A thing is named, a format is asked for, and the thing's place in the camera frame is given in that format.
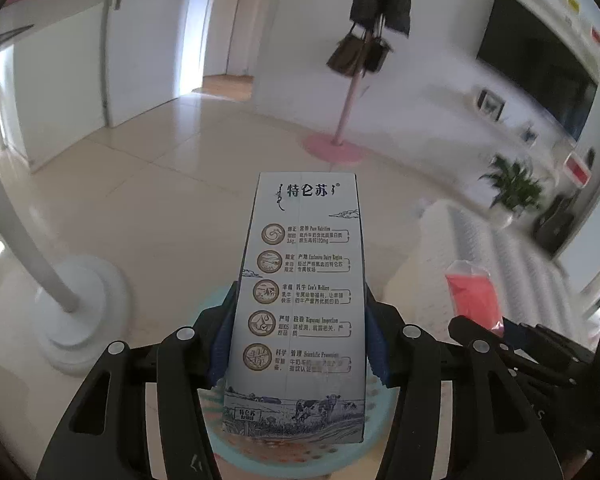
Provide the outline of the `pink plastic packet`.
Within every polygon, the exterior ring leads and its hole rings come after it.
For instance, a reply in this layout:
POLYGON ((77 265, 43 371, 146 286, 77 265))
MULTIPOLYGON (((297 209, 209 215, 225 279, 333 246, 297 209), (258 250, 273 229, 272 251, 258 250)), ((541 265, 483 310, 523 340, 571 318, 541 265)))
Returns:
POLYGON ((498 336, 504 335, 504 318, 490 273, 473 262, 456 260, 445 271, 454 313, 498 336))

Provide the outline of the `blue white milk carton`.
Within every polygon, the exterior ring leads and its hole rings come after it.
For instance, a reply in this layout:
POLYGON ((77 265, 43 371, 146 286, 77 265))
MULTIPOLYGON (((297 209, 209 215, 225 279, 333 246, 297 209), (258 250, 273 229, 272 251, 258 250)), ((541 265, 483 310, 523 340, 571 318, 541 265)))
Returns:
POLYGON ((350 172, 264 172, 224 378, 223 426, 253 440, 360 443, 365 273, 350 172))

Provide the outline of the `striped grey white rug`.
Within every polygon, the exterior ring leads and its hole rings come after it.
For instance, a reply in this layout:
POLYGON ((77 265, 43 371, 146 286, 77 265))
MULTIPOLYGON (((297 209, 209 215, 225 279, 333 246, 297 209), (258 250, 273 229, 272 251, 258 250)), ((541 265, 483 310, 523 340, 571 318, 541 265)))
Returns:
POLYGON ((449 340, 455 312, 445 274, 455 263, 468 262, 490 278, 504 318, 541 324, 588 345, 583 316, 571 303, 562 272, 516 230, 495 229, 452 200, 422 208, 418 225, 415 249, 382 293, 382 301, 395 306, 405 322, 449 340))

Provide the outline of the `white floor lamp base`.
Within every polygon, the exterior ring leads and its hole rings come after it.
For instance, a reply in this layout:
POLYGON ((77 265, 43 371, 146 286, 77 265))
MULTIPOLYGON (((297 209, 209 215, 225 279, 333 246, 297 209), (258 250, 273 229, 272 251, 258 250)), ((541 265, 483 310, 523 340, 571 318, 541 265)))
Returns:
POLYGON ((21 222, 1 178, 0 233, 38 284, 32 318, 42 355, 67 375, 87 373, 108 344, 128 330, 132 298, 123 273, 90 255, 52 266, 21 222))

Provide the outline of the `black acoustic guitar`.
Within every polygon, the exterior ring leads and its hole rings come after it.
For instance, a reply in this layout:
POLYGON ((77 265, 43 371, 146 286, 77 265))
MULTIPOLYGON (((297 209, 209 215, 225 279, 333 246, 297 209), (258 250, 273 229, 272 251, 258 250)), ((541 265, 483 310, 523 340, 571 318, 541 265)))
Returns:
POLYGON ((535 219, 532 237, 544 252, 555 255, 565 243, 576 216, 572 210, 578 194, 557 194, 547 208, 535 219))

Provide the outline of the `teal plastic waste basket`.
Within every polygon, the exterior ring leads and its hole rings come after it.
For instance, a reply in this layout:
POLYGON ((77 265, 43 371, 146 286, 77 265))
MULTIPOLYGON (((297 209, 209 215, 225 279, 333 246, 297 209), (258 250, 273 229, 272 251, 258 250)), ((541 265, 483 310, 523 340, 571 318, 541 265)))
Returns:
POLYGON ((366 373, 364 440, 353 444, 249 441, 222 429, 223 385, 198 392, 213 451, 223 460, 265 477, 309 478, 330 474, 362 458, 390 426, 396 392, 366 373))

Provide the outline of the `potted green plant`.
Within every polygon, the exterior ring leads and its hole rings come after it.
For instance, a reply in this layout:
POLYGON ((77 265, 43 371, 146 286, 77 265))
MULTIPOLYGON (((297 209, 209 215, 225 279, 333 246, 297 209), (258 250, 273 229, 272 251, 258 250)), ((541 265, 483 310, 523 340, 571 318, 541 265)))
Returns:
POLYGON ((495 191, 489 208, 494 228, 508 228, 517 218, 538 211, 542 205, 542 183, 533 175, 530 162, 495 154, 480 180, 488 181, 495 191))

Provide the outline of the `small figurine on shelf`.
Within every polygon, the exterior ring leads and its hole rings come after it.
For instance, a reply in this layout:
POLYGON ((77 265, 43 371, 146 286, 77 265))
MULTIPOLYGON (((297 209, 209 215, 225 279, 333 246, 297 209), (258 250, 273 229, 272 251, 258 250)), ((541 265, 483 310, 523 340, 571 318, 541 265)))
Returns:
POLYGON ((528 148, 533 148, 536 140, 538 140, 538 133, 534 130, 534 125, 532 122, 528 122, 521 127, 520 130, 520 140, 524 142, 525 146, 528 148))

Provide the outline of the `framed butterfly picture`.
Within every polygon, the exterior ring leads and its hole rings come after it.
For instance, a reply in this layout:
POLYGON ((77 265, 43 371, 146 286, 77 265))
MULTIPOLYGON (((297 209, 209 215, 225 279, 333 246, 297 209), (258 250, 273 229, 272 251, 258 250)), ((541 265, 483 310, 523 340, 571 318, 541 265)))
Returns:
POLYGON ((504 106, 505 101, 491 90, 482 89, 480 91, 477 99, 477 108, 487 118, 498 122, 504 106))

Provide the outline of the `pink coat stand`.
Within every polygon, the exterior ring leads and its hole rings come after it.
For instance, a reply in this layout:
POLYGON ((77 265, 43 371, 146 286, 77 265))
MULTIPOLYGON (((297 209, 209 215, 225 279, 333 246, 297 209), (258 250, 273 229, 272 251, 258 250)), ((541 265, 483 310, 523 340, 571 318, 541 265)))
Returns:
POLYGON ((347 141, 344 133, 351 116, 353 105, 358 95, 358 86, 362 79, 363 55, 356 59, 355 72, 349 84, 349 90, 344 101, 342 112, 335 132, 328 136, 326 133, 312 133, 303 140, 304 149, 312 156, 328 162, 332 166, 355 166, 364 158, 363 149, 347 141))

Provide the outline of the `black television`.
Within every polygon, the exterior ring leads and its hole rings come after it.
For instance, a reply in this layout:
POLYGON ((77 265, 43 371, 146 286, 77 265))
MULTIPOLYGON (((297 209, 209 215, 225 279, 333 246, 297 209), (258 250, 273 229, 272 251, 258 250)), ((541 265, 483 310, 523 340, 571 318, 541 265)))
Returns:
POLYGON ((518 0, 493 0, 477 58, 546 110, 579 140, 597 91, 573 52, 518 0))

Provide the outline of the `brown hanging handbag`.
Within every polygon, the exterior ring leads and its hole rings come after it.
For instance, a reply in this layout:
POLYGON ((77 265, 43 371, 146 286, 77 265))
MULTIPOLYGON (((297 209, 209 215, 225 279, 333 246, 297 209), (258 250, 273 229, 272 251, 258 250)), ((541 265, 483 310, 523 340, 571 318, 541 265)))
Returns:
POLYGON ((343 40, 338 42, 326 66, 333 72, 349 78, 358 72, 379 73, 393 48, 376 32, 367 38, 366 35, 355 35, 353 29, 354 27, 351 27, 343 40))

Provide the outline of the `white door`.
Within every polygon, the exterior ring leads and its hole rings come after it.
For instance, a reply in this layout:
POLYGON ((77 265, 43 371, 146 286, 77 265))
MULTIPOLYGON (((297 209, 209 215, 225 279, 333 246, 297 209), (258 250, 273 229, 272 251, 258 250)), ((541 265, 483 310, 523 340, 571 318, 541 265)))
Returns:
POLYGON ((104 32, 107 126, 178 95, 188 0, 109 0, 104 32))

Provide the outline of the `red white wall box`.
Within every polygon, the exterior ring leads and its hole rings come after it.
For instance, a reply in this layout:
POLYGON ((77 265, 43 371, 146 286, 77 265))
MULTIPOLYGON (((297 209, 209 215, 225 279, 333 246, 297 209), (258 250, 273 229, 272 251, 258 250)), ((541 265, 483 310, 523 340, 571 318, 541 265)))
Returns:
POLYGON ((562 171, 577 188, 585 188, 592 176, 591 169, 576 152, 567 156, 562 171))

